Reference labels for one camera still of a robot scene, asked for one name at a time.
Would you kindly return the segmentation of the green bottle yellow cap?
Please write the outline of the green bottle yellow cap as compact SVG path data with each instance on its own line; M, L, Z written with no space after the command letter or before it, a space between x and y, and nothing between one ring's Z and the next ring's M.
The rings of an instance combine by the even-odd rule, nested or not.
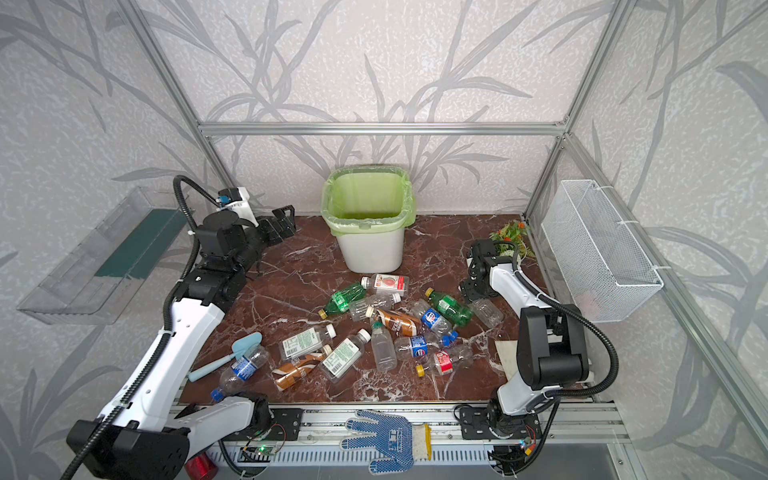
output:
M463 328L471 322L473 312L451 295L428 288L425 297L434 309L454 326Z

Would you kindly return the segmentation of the blue label pepsi bottle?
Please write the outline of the blue label pepsi bottle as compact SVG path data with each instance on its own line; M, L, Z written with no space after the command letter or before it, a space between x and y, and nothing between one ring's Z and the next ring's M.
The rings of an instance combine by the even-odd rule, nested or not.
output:
M436 335L447 335L452 331L452 324L423 299L415 301L410 312L427 330Z

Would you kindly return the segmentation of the red label yellow cap bottle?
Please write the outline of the red label yellow cap bottle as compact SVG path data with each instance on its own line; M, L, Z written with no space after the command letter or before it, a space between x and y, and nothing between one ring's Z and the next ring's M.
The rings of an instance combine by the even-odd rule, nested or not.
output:
M467 369L473 364L473 351L469 345L459 345L449 350L427 354L416 363L418 377L445 376L457 370Z

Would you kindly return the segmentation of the blue label crushed bottle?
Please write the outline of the blue label crushed bottle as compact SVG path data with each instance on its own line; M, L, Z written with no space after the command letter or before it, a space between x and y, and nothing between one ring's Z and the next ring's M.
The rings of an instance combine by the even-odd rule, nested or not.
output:
M457 342L458 338L459 335L456 331L451 331L445 335L437 335L429 331L412 337L398 337L394 341L394 347L397 358L401 361L408 361L449 349Z

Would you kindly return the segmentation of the brown tea bottle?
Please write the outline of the brown tea bottle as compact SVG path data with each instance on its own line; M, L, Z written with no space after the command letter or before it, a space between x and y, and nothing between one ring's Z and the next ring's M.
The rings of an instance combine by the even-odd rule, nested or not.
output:
M417 320L408 314L369 306L366 309L366 316L374 322L382 323L400 336L414 337L420 334Z
M279 391L285 391L309 375L315 367L332 353L330 345L324 345L319 351L307 353L288 363L275 368L272 378Z

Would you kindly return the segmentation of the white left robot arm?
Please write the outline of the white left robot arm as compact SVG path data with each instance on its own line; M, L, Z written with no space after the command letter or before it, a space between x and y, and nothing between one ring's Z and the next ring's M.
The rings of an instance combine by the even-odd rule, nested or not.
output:
M296 232L291 205L255 216L244 188L209 194L185 175L173 179L193 247L166 296L163 326L122 389L94 420L79 420L66 443L80 466L101 479L173 479L193 457L241 431L265 432L273 420L262 394L229 394L173 419L170 408L210 334L222 322L264 251Z

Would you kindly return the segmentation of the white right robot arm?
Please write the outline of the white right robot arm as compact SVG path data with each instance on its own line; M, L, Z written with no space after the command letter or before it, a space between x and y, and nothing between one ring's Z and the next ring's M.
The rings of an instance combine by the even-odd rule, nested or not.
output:
M619 374L618 352L595 324L572 304L563 304L543 292L523 272L519 249L510 256L498 253L511 241L481 239L472 243L468 278L460 291L466 300L501 297L518 316L517 372L499 387L484 409L462 407L460 418L472 424L463 435L479 438L525 439L544 437L537 429L538 415L566 397L588 397L607 390ZM590 373L586 334L604 346L609 369L592 387L576 384Z

